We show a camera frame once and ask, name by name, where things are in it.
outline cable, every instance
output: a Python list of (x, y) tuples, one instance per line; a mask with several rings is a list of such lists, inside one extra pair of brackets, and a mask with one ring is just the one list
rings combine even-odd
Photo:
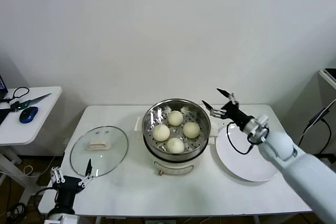
[(330, 128), (330, 125), (327, 123), (327, 121), (325, 120), (325, 119), (321, 119), (321, 121), (323, 122), (323, 123), (325, 123), (325, 125), (328, 127), (328, 130), (329, 130), (329, 137), (328, 137), (328, 141), (327, 141), (327, 143), (325, 144), (325, 146), (323, 147), (323, 149), (319, 152), (319, 154), (321, 154), (324, 150), (325, 150), (325, 148), (327, 148), (327, 146), (328, 146), (328, 144), (330, 143), (330, 139), (331, 139), (331, 128)]
[(188, 221), (190, 221), (193, 217), (190, 217), (189, 219), (186, 219), (182, 224), (186, 224)]
[[(2, 171), (0, 171), (0, 173), (5, 174), (5, 175), (8, 175), (8, 176), (12, 176), (12, 177), (24, 177), (24, 176), (26, 176), (26, 177), (29, 177), (29, 178), (36, 178), (36, 177), (39, 177), (39, 176), (41, 176), (42, 174), (44, 174), (46, 171), (48, 171), (48, 169), (49, 169), (49, 167), (51, 166), (51, 164), (52, 164), (52, 162), (54, 161), (54, 159), (55, 159), (55, 157), (52, 158), (52, 160), (50, 161), (48, 167), (47, 167), (41, 174), (38, 174), (38, 175), (29, 176), (29, 174), (33, 173), (33, 170), (34, 170), (33, 167), (32, 167), (31, 165), (26, 165), (26, 166), (23, 168), (23, 173), (24, 173), (24, 174), (22, 174), (22, 175), (13, 175), (13, 174), (10, 174), (10, 173), (4, 173), (4, 172), (2, 172)], [(25, 173), (25, 170), (26, 170), (27, 167), (29, 167), (29, 168), (31, 169), (29, 173)]]
[(11, 193), (12, 193), (12, 179), (9, 178), (9, 190), (8, 190), (8, 198), (7, 198), (7, 207), (6, 207), (6, 210), (8, 212), (8, 209), (9, 209), (9, 201), (11, 199)]
[(301, 135), (301, 138), (300, 138), (300, 142), (299, 142), (299, 144), (298, 144), (298, 147), (300, 147), (300, 144), (302, 143), (303, 137), (305, 136), (305, 132), (306, 132), (306, 130), (308, 129), (308, 127), (309, 127), (309, 124), (307, 124), (306, 128), (304, 128), (304, 130), (303, 130), (303, 134)]
[(311, 224), (310, 221), (305, 217), (303, 216), (303, 214), (299, 214), (308, 224)]
[(329, 109), (335, 102), (336, 102), (336, 99), (334, 99), (331, 103), (329, 103), (329, 105), (328, 105), (324, 110), (321, 111), (321, 113), (319, 114), (319, 116), (316, 117), (315, 121), (314, 121), (308, 128), (306, 128), (306, 129), (304, 130), (303, 134), (301, 135), (301, 138), (307, 133), (307, 131), (309, 131), (309, 129), (310, 129), (310, 128), (311, 128), (311, 127), (318, 121), (318, 120), (320, 120), (320, 116), (323, 115), (323, 113), (324, 113), (327, 109)]
[(199, 224), (202, 224), (204, 222), (206, 222), (207, 220), (210, 220), (212, 217), (206, 218), (205, 220), (202, 220)]
[(43, 191), (46, 191), (46, 190), (56, 190), (55, 188), (53, 187), (46, 187), (46, 188), (43, 188), (39, 191), (37, 191), (37, 193), (35, 193), (35, 195), (33, 196), (33, 203), (34, 203), (34, 206), (35, 206), (35, 209), (36, 211), (38, 212), (39, 215), (43, 215), (40, 210), (38, 210), (38, 204), (36, 203), (36, 196), (39, 195), (40, 193), (42, 193)]
[[(325, 146), (322, 148), (322, 150), (319, 152), (319, 154), (321, 154), (321, 153), (325, 150), (325, 148), (327, 148), (327, 146), (328, 146), (329, 143), (330, 143), (331, 135), (332, 135), (331, 127), (330, 127), (330, 125), (327, 123), (327, 121), (326, 121), (325, 119), (323, 119), (323, 118), (321, 119), (321, 121), (328, 127), (328, 130), (329, 130), (329, 137), (328, 137), (328, 141), (327, 141), (327, 143), (326, 143)], [(309, 124), (306, 126), (306, 128), (305, 128), (305, 130), (304, 130), (303, 132), (305, 132), (305, 131), (307, 130), (308, 127), (309, 127)], [(298, 146), (300, 146), (300, 144), (302, 143), (302, 140), (303, 140), (303, 137), (304, 137), (304, 136), (305, 136), (304, 134), (301, 136), (301, 139), (300, 139), (300, 142), (299, 142)]]
[(7, 223), (8, 224), (17, 224), (21, 223), (21, 221), (26, 216), (26, 206), (23, 203), (16, 203), (14, 206), (12, 206), (9, 209), (10, 215), (7, 217)]
[(227, 126), (226, 126), (226, 135), (227, 135), (227, 139), (229, 140), (230, 142), (230, 145), (233, 147), (233, 149), (235, 149), (236, 152), (238, 152), (239, 154), (242, 154), (242, 155), (247, 155), (253, 148), (253, 144), (250, 145), (250, 147), (248, 148), (247, 152), (241, 152), (240, 150), (238, 150), (234, 145), (233, 143), (231, 142), (231, 139), (230, 139), (230, 135), (229, 135), (229, 126), (231, 124), (234, 124), (234, 122), (230, 122)]
[(5, 212), (3, 212), (2, 214), (0, 214), (0, 217), (1, 217), (2, 215), (4, 215), (5, 213), (7, 213), (7, 211), (5, 211)]

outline pot handle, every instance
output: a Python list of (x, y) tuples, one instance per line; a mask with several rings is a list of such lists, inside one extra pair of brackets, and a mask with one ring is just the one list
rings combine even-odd
[(141, 127), (142, 119), (143, 119), (143, 116), (138, 116), (137, 121), (135, 123), (134, 131), (142, 132), (142, 127)]

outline small white table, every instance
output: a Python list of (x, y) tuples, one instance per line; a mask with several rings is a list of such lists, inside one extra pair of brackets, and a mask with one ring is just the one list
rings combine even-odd
[[(48, 93), (51, 93), (51, 95), (32, 105), (38, 107), (38, 112), (30, 123), (20, 123), (19, 116), (21, 111), (11, 112), (8, 114), (2, 124), (0, 124), (0, 146), (25, 145), (31, 143), (40, 131), (62, 93), (61, 87), (41, 87), (29, 89), (30, 92), (21, 97), (20, 102), (32, 100)], [(9, 89), (6, 98), (11, 98), (14, 91), (15, 89)], [(0, 109), (5, 108), (9, 108), (9, 104), (5, 102), (0, 103)], [(15, 164), (19, 163), (21, 163), (21, 159), (9, 147), (0, 147), (0, 170), (4, 173), (11, 174), (9, 177), (25, 188), (20, 202), (26, 203), (29, 196), (39, 190), (39, 187), (36, 184), (38, 176), (34, 178), (25, 176), (23, 172), (15, 166)], [(0, 182), (2, 182), (4, 178), (5, 175), (3, 174)]]
[[(213, 140), (199, 166), (181, 176), (159, 176), (152, 167), (142, 133), (135, 132), (138, 116), (150, 106), (89, 106), (65, 150), (64, 175), (79, 177), (70, 166), (70, 152), (79, 137), (102, 125), (123, 129), (129, 150), (114, 171), (95, 178), (74, 202), (77, 215), (108, 217), (239, 216), (297, 213), (311, 209), (287, 185), (281, 174), (264, 183), (244, 181), (232, 174), (217, 156)], [(269, 116), (272, 130), (283, 128), (268, 105), (242, 105), (249, 114)], [(212, 122), (223, 123), (211, 118)], [(54, 208), (55, 191), (48, 190), (39, 204), (47, 213)]]

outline computer mouse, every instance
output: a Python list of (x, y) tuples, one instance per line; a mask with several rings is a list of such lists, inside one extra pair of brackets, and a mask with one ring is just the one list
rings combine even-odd
[(34, 119), (37, 111), (38, 111), (38, 107), (34, 107), (34, 106), (31, 106), (31, 107), (28, 107), (22, 110), (20, 114), (20, 122), (22, 123), (31, 122)]

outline black cable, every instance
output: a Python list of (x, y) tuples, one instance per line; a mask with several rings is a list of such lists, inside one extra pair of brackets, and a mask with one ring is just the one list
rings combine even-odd
[(308, 123), (307, 126), (306, 126), (306, 128), (304, 128), (303, 133), (302, 133), (302, 137), (300, 138), (300, 142), (298, 144), (298, 147), (300, 147), (300, 144), (302, 143), (302, 140), (303, 140), (303, 138), (305, 136), (305, 131), (308, 129), (309, 126), (310, 126), (310, 123)]
[(319, 154), (321, 154), (324, 150), (325, 150), (325, 148), (327, 148), (327, 146), (328, 146), (328, 144), (330, 143), (330, 139), (331, 139), (331, 128), (330, 128), (330, 125), (326, 122), (326, 120), (325, 119), (321, 119), (321, 121), (323, 122), (323, 123), (325, 123), (325, 125), (328, 127), (328, 130), (329, 130), (329, 137), (328, 137), (328, 141), (327, 141), (327, 143), (325, 144), (325, 146), (323, 147), (323, 149), (319, 152)]
[(39, 191), (38, 191), (37, 193), (35, 193), (35, 195), (33, 196), (33, 204), (34, 204), (34, 207), (35, 207), (36, 211), (38, 212), (38, 214), (39, 214), (39, 215), (42, 215), (42, 216), (43, 216), (43, 214), (40, 212), (40, 210), (38, 210), (38, 204), (36, 203), (36, 196), (37, 196), (38, 194), (40, 194), (41, 192), (46, 191), (46, 190), (56, 190), (56, 189), (53, 188), (53, 187), (46, 187), (46, 188), (43, 188), (43, 189), (39, 190)]
[(299, 214), (308, 224), (311, 224), (310, 221), (303, 215), (303, 214)]
[(239, 154), (242, 154), (242, 155), (247, 155), (253, 148), (253, 144), (250, 145), (250, 147), (248, 148), (247, 152), (241, 152), (240, 150), (238, 150), (234, 145), (233, 143), (231, 142), (231, 139), (230, 139), (230, 136), (229, 136), (229, 126), (231, 124), (234, 124), (234, 122), (230, 122), (227, 126), (226, 126), (226, 135), (227, 135), (227, 139), (229, 140), (230, 142), (230, 145), (233, 147), (233, 149), (235, 149), (236, 152), (238, 152)]
[(9, 209), (10, 215), (7, 217), (7, 224), (18, 224), (26, 216), (26, 206), (23, 203), (16, 203)]
[(9, 201), (11, 199), (11, 192), (12, 192), (12, 178), (9, 177), (9, 193), (8, 193), (7, 207), (6, 207), (7, 212), (9, 210)]

